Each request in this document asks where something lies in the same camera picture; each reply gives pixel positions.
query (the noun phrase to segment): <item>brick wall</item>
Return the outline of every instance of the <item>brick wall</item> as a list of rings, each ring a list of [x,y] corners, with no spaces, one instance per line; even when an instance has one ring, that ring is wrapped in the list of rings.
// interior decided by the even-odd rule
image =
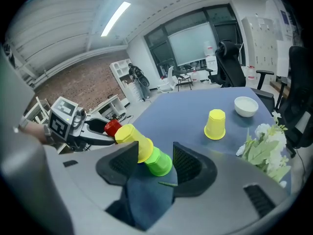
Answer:
[[[52,105],[58,97],[65,97],[87,111],[93,109],[108,96],[118,94],[120,100],[125,96],[119,87],[110,64],[127,59],[126,51],[116,51],[95,56],[74,64],[57,73],[35,90],[35,97],[46,98]],[[28,106],[30,109],[36,103],[33,98]]]

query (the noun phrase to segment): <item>green cup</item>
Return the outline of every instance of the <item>green cup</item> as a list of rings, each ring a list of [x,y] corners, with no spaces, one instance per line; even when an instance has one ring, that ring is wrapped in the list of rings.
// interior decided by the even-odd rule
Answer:
[[[155,146],[151,156],[144,163],[150,172],[157,177],[165,176],[170,172],[173,165],[172,159]]]

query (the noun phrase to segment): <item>ceiling light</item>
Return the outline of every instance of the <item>ceiling light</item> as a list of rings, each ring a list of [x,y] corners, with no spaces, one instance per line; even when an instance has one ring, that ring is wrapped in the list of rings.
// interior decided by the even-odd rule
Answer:
[[[116,10],[114,15],[111,17],[110,21],[108,22],[107,26],[104,28],[101,37],[106,37],[109,31],[112,29],[118,18],[123,14],[123,12],[130,6],[129,2],[123,2],[121,6]]]

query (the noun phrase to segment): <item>table surface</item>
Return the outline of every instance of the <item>table surface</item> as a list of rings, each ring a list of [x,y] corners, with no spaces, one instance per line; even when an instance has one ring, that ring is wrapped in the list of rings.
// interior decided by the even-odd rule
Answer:
[[[234,109],[234,100],[239,96],[253,98],[259,109],[253,117],[245,118],[239,116]],[[204,134],[209,111],[221,109],[225,112],[225,136],[218,141],[207,138]],[[234,155],[238,148],[246,141],[247,129],[255,137],[254,131],[261,123],[274,124],[271,114],[261,102],[258,96],[248,87],[218,88],[209,90],[184,91],[179,93],[162,94],[151,104],[148,109],[134,122],[134,126],[147,138],[150,138],[154,146],[173,157],[173,142],[182,144],[193,144],[205,146],[211,150]],[[286,150],[283,155],[289,157]],[[171,205],[172,189],[167,187],[166,191],[159,181],[175,183],[177,175],[175,169],[162,177],[153,177],[149,174],[145,165],[138,166],[134,177],[128,184],[132,213],[135,220],[140,219],[142,226],[149,227]],[[291,191],[291,174],[285,175],[283,180],[287,181],[286,190]],[[136,189],[143,189],[145,193],[138,195]],[[151,199],[159,198],[162,204],[153,206]],[[141,213],[144,205],[149,205],[152,217],[149,214],[145,218],[136,214]]]

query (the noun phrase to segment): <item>white chair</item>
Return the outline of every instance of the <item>white chair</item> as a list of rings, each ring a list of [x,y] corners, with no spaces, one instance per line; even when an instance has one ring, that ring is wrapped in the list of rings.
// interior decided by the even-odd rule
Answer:
[[[157,86],[157,89],[162,93],[168,93],[174,90],[176,84],[173,80],[173,66],[171,66],[167,73],[167,83]]]

